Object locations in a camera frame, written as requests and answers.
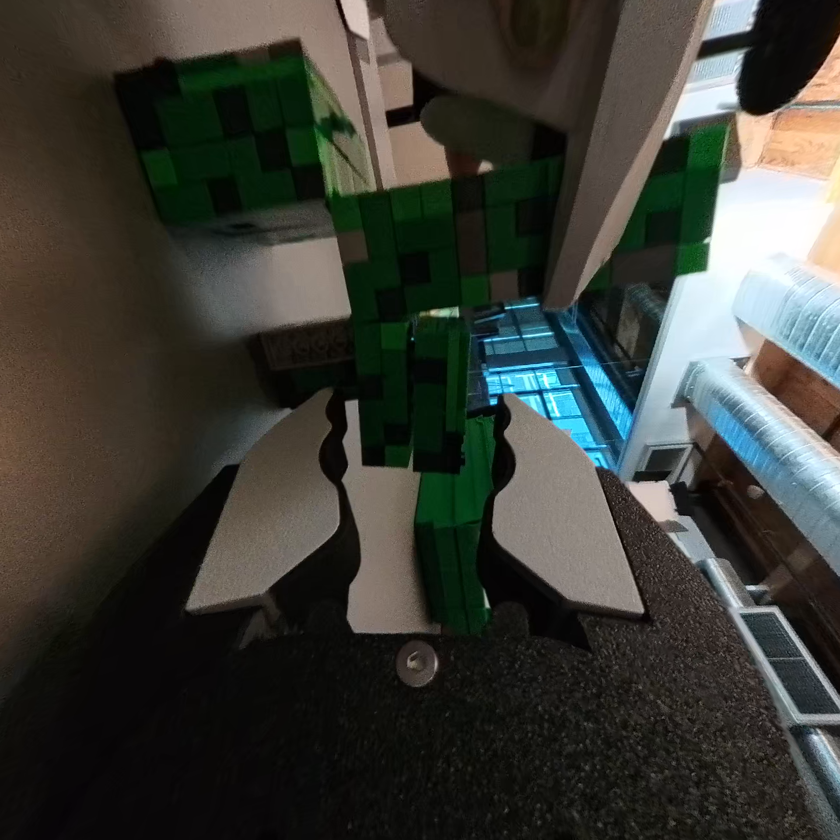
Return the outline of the large glass window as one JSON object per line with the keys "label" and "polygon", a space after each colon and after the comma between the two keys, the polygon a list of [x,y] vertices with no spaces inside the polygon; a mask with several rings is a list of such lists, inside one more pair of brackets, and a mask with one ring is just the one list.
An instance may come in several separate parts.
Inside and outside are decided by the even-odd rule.
{"label": "large glass window", "polygon": [[568,433],[597,466],[618,471],[633,413],[572,315],[535,298],[478,308],[471,332],[467,410],[515,395]]}

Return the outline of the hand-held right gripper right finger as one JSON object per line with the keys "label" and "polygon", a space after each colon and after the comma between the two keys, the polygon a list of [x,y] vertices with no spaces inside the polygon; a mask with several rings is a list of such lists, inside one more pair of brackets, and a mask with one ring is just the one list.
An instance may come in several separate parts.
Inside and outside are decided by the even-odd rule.
{"label": "hand-held right gripper right finger", "polygon": [[645,617],[598,469],[564,430],[502,396],[491,489],[479,533],[479,581],[491,607],[520,604],[530,627],[577,627],[579,615]]}

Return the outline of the silver ventilation duct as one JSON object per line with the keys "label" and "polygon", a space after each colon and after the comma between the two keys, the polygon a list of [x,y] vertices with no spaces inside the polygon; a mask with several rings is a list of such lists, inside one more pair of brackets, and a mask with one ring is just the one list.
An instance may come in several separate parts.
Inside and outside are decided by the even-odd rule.
{"label": "silver ventilation duct", "polygon": [[748,271],[733,314],[822,378],[838,385],[838,276],[782,253]]}
{"label": "silver ventilation duct", "polygon": [[690,362],[679,395],[838,571],[837,451],[729,358]]}

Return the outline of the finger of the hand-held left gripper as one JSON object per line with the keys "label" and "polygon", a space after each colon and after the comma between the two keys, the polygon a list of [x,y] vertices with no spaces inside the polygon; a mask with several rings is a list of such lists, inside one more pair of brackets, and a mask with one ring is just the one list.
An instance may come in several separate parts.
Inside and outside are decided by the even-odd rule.
{"label": "finger of the hand-held left gripper", "polygon": [[576,302],[612,254],[665,137],[713,2],[622,2],[568,132],[543,304]]}
{"label": "finger of the hand-held left gripper", "polygon": [[371,7],[365,1],[338,1],[337,7],[348,41],[375,185],[379,190],[387,190],[396,186],[396,168],[386,121]]}

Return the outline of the green lego creeper body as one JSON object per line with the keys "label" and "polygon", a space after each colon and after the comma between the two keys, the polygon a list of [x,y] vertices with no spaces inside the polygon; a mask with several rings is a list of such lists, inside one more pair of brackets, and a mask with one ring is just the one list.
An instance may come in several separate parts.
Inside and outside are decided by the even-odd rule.
{"label": "green lego creeper body", "polygon": [[481,633],[497,404],[468,414],[464,316],[542,291],[558,144],[486,174],[362,192],[364,142],[298,41],[161,59],[113,83],[165,226],[336,238],[353,359],[270,375],[291,384],[293,410],[324,389],[344,399],[360,571],[371,554],[383,571],[395,550],[409,589],[423,587],[423,623]]}

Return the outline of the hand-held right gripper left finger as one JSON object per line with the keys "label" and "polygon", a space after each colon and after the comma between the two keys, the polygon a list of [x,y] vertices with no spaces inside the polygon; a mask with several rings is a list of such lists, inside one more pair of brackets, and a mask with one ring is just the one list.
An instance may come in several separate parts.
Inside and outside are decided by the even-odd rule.
{"label": "hand-held right gripper left finger", "polygon": [[343,478],[344,399],[324,389],[264,434],[238,466],[185,610],[262,610],[289,628],[323,611],[349,622],[361,540]]}

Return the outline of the vent grille panel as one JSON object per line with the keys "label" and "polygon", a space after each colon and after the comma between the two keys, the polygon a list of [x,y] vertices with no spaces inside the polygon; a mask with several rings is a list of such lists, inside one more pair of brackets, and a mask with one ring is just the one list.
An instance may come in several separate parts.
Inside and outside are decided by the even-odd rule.
{"label": "vent grille panel", "polygon": [[731,607],[728,612],[784,722],[838,728],[838,692],[781,609]]}

